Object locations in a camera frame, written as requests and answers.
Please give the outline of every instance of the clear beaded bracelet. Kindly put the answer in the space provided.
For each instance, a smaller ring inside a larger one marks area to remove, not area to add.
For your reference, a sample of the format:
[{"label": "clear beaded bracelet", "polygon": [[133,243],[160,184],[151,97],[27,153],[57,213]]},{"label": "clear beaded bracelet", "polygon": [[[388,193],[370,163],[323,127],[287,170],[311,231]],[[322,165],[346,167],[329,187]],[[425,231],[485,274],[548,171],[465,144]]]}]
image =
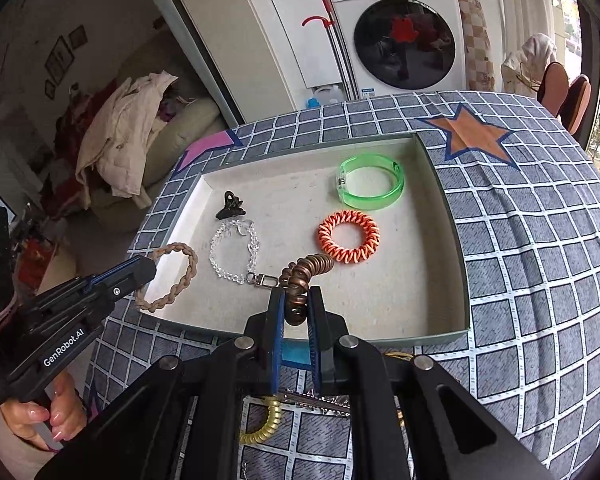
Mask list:
[{"label": "clear beaded bracelet", "polygon": [[[218,264],[218,260],[216,259],[216,251],[218,250],[218,245],[222,238],[226,238],[231,235],[232,228],[235,227],[238,231],[238,234],[241,236],[249,235],[250,240],[247,244],[247,248],[249,250],[249,263],[247,264],[247,271],[244,274],[232,274],[227,272]],[[224,220],[214,237],[211,239],[211,249],[209,251],[209,261],[211,262],[211,266],[214,268],[216,274],[220,278],[224,278],[226,280],[231,280],[232,282],[238,283],[242,285],[244,283],[249,283],[250,285],[255,286],[265,286],[267,288],[273,288],[278,285],[278,278],[275,276],[269,276],[267,274],[256,274],[256,261],[258,258],[258,249],[260,248],[260,241],[258,240],[258,236],[256,234],[256,229],[253,225],[253,221],[251,220],[240,220],[240,219],[227,219]]]}]

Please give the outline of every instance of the front-loading washing machine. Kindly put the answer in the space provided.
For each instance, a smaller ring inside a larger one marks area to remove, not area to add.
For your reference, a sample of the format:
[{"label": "front-loading washing machine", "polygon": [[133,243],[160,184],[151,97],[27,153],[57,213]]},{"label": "front-loading washing machine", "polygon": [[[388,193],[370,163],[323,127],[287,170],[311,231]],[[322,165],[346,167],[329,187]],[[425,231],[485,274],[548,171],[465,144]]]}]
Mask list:
[{"label": "front-loading washing machine", "polygon": [[458,0],[331,0],[361,97],[462,90]]}]

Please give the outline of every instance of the screw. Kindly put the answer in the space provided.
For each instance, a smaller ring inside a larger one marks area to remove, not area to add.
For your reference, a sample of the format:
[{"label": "screw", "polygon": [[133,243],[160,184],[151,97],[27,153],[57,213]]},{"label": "screw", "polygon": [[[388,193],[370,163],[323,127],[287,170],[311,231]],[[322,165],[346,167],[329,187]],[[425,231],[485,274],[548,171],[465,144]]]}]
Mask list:
[{"label": "screw", "polygon": [[344,346],[344,348],[355,348],[358,346],[358,338],[354,335],[344,335],[338,339],[338,342]]},{"label": "screw", "polygon": [[433,359],[428,355],[419,355],[413,360],[420,370],[431,370],[433,368]]},{"label": "screw", "polygon": [[242,335],[239,338],[236,338],[234,345],[240,350],[248,350],[254,345],[254,341],[249,336]]},{"label": "screw", "polygon": [[173,370],[176,366],[178,366],[179,362],[180,360],[176,356],[165,355],[164,357],[160,358],[158,366],[162,368],[162,370]]}]

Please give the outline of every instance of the orange star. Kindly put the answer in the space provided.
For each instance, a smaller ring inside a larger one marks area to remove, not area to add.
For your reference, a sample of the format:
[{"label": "orange star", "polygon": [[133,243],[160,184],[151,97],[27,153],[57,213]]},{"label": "orange star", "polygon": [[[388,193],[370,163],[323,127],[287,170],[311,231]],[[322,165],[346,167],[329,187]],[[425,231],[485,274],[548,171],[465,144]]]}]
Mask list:
[{"label": "orange star", "polygon": [[502,141],[513,131],[485,123],[462,104],[458,105],[454,117],[439,116],[420,120],[446,133],[445,160],[451,160],[466,152],[478,151],[514,168],[518,167],[502,146]]}]

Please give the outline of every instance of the shallow box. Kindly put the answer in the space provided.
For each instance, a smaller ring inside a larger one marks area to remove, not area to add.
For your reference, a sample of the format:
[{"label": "shallow box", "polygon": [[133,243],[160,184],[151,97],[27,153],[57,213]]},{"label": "shallow box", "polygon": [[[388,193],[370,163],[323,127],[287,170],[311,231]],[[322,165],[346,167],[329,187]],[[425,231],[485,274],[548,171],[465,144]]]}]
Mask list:
[{"label": "shallow box", "polygon": [[[369,152],[402,164],[404,192],[391,206],[369,212],[380,229],[376,254],[358,264],[336,263],[311,285],[322,289],[325,308],[342,314],[349,332],[366,340],[406,346],[458,338],[469,327],[464,261],[440,184],[416,137],[317,148],[201,175],[167,240],[196,251],[198,274],[173,304],[149,315],[216,333],[242,333],[249,316],[266,310],[269,289],[219,278],[209,262],[224,192],[239,196],[247,211],[243,218],[254,222],[260,241],[256,272],[279,276],[289,262],[320,252],[318,225],[347,208],[338,200],[337,169],[346,158]],[[377,184],[376,178],[382,176],[366,174],[358,188]],[[358,228],[339,226],[334,240],[355,247]],[[218,245],[220,266],[245,273],[247,243],[248,237],[232,231]],[[163,256],[146,299],[166,294],[185,268],[181,253]],[[306,339],[306,323],[285,324],[285,337]]]}]

